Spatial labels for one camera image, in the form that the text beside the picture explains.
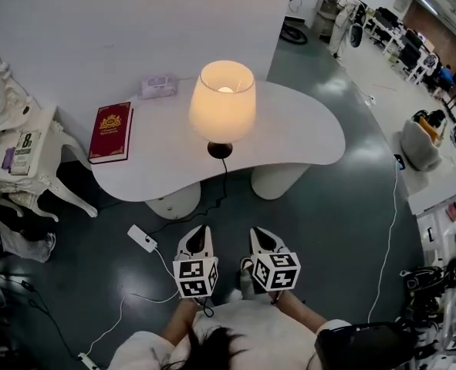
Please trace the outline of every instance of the white pillar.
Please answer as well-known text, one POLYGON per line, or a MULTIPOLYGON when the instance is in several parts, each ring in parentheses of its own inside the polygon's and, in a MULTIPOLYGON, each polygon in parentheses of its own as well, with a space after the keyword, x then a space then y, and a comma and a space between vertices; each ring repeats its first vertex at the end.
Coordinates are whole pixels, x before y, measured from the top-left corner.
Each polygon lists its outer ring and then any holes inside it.
POLYGON ((259 166, 252 173, 252 189, 262 199, 281 197, 310 167, 309 164, 284 163, 259 166))
POLYGON ((200 203, 200 182, 158 199, 145 202, 154 213, 166 219, 180 219, 191 214, 200 203))

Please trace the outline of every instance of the dark gray floor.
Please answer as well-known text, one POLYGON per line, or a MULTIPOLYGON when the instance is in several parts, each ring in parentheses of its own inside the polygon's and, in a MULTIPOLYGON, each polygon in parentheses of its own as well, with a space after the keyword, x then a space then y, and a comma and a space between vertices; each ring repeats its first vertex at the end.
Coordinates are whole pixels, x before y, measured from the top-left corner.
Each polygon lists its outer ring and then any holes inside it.
MULTIPOLYGON (((220 271, 214 301, 220 303, 235 286, 240 257, 248 253, 249 228, 264 227, 298 253, 302 272, 295 293, 307 305, 327 318, 364 322, 377 292, 394 212, 393 156, 359 92, 323 44, 310 40, 308 45, 294 46, 280 41, 269 81, 313 96, 335 114, 346 137, 344 157, 332 166, 312 166, 274 201, 253 194, 250 171, 230 173, 228 199, 220 209, 208 217, 168 227, 155 239, 170 261, 184 234, 199 224, 209 224, 220 271)), ((96 200, 98 186, 78 163, 65 163, 59 175, 89 202, 113 203, 104 193, 96 200)), ((422 264, 416 221, 404 193, 400 182, 392 248, 373 321, 390 321, 399 315, 404 293, 398 273, 422 264)), ((212 205, 220 194, 220 177, 203 182, 198 210, 212 205)), ((42 208, 54 210, 61 220, 52 224, 31 218, 31 227, 56 230, 58 244, 50 262, 37 264, 11 256, 0 261, 0 270, 25 274, 39 289, 75 353, 88 350, 90 342, 117 320, 124 292, 156 299, 174 292, 174 282, 159 257, 141 250, 127 236, 132 224, 151 231, 164 223, 144 203, 116 205, 91 219, 51 194, 42 202, 42 208)), ((96 344, 92 358, 109 364, 117 346, 135 331, 158 332, 175 305, 176 301, 151 304, 135 297, 126 299, 122 322, 96 344)), ((84 368, 68 358, 46 317, 24 305, 13 312, 8 331, 30 350, 41 368, 84 368)))

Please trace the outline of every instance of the curved white table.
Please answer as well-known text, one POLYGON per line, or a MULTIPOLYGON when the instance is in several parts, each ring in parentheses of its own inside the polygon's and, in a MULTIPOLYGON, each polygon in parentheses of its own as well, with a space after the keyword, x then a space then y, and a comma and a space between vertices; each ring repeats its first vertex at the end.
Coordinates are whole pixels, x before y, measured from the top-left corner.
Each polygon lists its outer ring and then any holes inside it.
MULTIPOLYGON (((208 154, 208 141, 188 121, 195 82, 180 81, 175 96, 129 100, 134 111, 128 160, 92 165, 107 193, 146 201, 157 214, 176 219, 197 206, 200 181, 224 173, 222 162, 208 154)), ((254 191, 275 199, 310 164, 339 160, 346 143, 336 117, 319 101, 270 82, 257 81, 256 89, 254 129, 233 144, 225 162, 228 171, 258 167, 252 175, 254 191)))

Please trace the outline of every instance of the red book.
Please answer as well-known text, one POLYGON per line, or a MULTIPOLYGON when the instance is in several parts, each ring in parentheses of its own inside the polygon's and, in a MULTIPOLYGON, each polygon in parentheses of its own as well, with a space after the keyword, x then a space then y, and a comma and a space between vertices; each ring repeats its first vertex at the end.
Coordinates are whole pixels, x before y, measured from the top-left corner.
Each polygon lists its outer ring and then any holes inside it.
POLYGON ((133 109, 130 108, 130 103, 99 108, 90 140, 91 164, 128 159, 132 116, 133 109))

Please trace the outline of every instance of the glowing lamp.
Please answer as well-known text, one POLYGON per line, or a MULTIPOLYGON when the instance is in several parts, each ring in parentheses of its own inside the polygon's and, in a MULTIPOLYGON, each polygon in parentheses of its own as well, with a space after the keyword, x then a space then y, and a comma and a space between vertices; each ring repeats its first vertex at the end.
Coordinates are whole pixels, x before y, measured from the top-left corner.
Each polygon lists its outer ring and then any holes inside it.
POLYGON ((228 157, 231 143, 250 132, 255 122, 255 79, 241 63, 220 60, 206 65, 191 97, 190 124, 209 141, 208 152, 228 157))

